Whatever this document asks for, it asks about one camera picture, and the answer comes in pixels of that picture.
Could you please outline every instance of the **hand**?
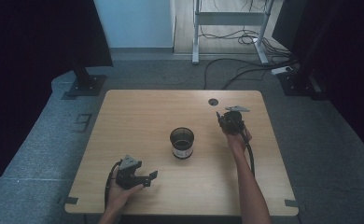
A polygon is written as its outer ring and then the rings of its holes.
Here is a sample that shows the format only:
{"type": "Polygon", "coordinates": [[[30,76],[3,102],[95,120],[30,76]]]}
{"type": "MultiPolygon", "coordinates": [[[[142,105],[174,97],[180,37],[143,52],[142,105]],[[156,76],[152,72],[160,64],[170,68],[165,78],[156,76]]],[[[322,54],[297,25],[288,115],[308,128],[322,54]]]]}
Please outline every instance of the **hand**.
{"type": "Polygon", "coordinates": [[[116,184],[116,174],[119,168],[115,169],[112,175],[111,184],[109,186],[109,195],[106,208],[111,207],[112,209],[120,210],[127,200],[137,191],[144,188],[144,185],[137,185],[131,189],[123,189],[121,186],[116,184]]]}
{"type": "Polygon", "coordinates": [[[131,189],[123,189],[121,186],[116,184],[116,174],[119,168],[115,169],[112,174],[110,181],[108,200],[103,216],[100,219],[101,224],[113,223],[119,214],[121,208],[126,204],[129,198],[137,191],[144,188],[144,185],[137,185],[131,189]]]}
{"type": "MultiPolygon", "coordinates": [[[[245,141],[244,138],[238,133],[238,134],[230,134],[225,133],[223,130],[222,132],[226,135],[226,138],[228,140],[228,146],[235,155],[235,153],[241,153],[245,151],[245,141]]],[[[248,141],[252,139],[252,135],[249,132],[247,128],[243,130],[243,134],[245,134],[248,141]]]]}

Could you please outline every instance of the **black curtain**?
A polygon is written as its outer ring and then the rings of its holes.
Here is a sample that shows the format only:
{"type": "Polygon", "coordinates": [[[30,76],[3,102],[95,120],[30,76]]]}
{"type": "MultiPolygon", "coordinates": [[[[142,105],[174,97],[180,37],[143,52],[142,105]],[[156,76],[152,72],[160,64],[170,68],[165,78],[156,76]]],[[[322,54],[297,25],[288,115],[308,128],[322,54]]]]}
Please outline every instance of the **black curtain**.
{"type": "Polygon", "coordinates": [[[51,95],[81,66],[112,66],[92,0],[0,1],[0,176],[51,95]]]}
{"type": "Polygon", "coordinates": [[[316,70],[317,83],[364,143],[364,3],[287,0],[273,37],[299,57],[301,83],[316,70]]]}

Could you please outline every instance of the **human forearm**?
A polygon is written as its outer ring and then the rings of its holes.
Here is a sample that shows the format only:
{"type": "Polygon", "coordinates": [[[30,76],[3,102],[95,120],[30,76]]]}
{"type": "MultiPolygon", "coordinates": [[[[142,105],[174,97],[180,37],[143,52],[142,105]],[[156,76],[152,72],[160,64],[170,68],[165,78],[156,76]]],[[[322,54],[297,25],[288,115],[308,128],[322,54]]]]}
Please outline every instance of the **human forearm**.
{"type": "Polygon", "coordinates": [[[98,224],[113,224],[118,214],[119,210],[107,207],[98,224]]]}
{"type": "Polygon", "coordinates": [[[250,171],[244,151],[233,150],[238,175],[240,209],[244,224],[271,223],[269,209],[255,177],[250,171]]]}

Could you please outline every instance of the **gray carpet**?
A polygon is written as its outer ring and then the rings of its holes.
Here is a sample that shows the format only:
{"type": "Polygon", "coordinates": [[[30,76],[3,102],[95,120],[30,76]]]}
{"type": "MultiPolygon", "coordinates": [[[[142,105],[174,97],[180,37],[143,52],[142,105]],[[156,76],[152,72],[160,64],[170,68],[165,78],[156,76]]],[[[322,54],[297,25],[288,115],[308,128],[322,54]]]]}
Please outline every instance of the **gray carpet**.
{"type": "MultiPolygon", "coordinates": [[[[118,60],[115,67],[88,68],[107,75],[98,97],[62,100],[75,77],[52,82],[53,94],[20,150],[0,177],[0,223],[84,223],[84,216],[63,209],[107,90],[201,90],[210,61],[118,60]],[[84,121],[91,115],[86,127],[84,121]]],[[[219,90],[246,64],[220,61],[208,69],[207,89],[219,90]]],[[[263,72],[247,74],[258,78],[263,72]]],[[[300,213],[272,217],[273,223],[364,223],[364,145],[328,101],[286,97],[276,77],[238,80],[229,90],[261,91],[267,106],[300,213]]],[[[96,223],[99,216],[87,216],[96,223]]],[[[125,217],[122,223],[138,223],[125,217]]],[[[197,217],[200,223],[214,223],[197,217]]],[[[218,223],[235,222],[219,219],[218,223]]],[[[175,223],[175,218],[152,217],[145,223],[175,223]]]]}

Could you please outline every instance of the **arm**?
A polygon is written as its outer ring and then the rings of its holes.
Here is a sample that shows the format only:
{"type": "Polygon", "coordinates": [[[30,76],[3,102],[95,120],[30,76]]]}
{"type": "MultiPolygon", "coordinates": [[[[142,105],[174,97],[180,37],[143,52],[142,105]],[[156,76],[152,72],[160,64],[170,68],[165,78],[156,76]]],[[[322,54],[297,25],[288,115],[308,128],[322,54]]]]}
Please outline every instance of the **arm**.
{"type": "Polygon", "coordinates": [[[121,208],[126,204],[127,200],[137,191],[144,188],[144,185],[137,185],[131,189],[123,189],[116,184],[115,178],[118,169],[113,173],[113,181],[109,189],[108,201],[105,211],[98,222],[99,224],[114,223],[120,213],[121,208]]]}
{"type": "MultiPolygon", "coordinates": [[[[248,139],[252,136],[246,131],[248,139]]],[[[245,143],[240,134],[226,134],[237,167],[241,217],[244,224],[271,223],[269,209],[245,157],[245,143]]]]}

